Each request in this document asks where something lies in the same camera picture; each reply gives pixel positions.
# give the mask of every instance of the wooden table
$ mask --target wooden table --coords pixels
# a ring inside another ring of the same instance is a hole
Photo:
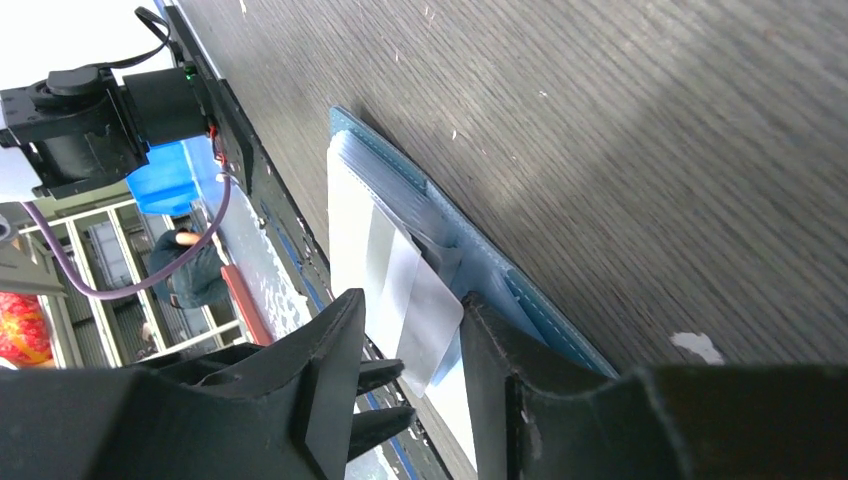
[[[618,368],[848,358],[848,6],[185,0],[325,248],[380,127]]]

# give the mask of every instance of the purple cable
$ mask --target purple cable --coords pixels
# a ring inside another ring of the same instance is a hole
[[[230,203],[230,176],[228,174],[224,174],[224,196],[221,199],[221,206],[218,207],[218,214],[215,215],[215,218],[212,220],[212,224],[209,225],[209,228],[200,237],[200,240],[197,241],[191,248],[188,249],[187,252],[180,255],[179,258],[169,263],[167,267],[159,270],[153,275],[145,278],[144,280],[136,283],[135,285],[130,285],[128,287],[119,288],[117,290],[109,290],[109,291],[100,291],[95,290],[83,282],[82,278],[80,278],[79,273],[74,268],[71,259],[68,258],[68,255],[65,254],[65,250],[62,248],[62,244],[59,243],[59,239],[56,238],[56,235],[53,234],[53,231],[50,229],[50,224],[47,223],[47,220],[44,218],[44,215],[38,211],[38,208],[32,202],[21,202],[21,205],[24,206],[24,209],[29,213],[29,216],[32,217],[35,224],[38,225],[38,228],[44,234],[44,238],[47,240],[47,244],[50,245],[50,249],[53,250],[53,254],[56,255],[56,259],[59,260],[59,265],[62,266],[62,270],[64,270],[65,275],[67,275],[68,280],[77,288],[82,294],[98,298],[100,300],[116,300],[118,298],[129,297],[130,295],[135,295],[136,293],[144,290],[145,288],[150,288],[153,285],[165,280],[168,275],[174,273],[174,271],[188,262],[188,260],[194,256],[195,253],[200,251],[201,248],[206,246],[210,240],[212,240],[212,235],[215,234],[215,231],[218,230],[218,227],[221,225],[221,220],[224,219],[224,214],[227,212],[227,205]]]

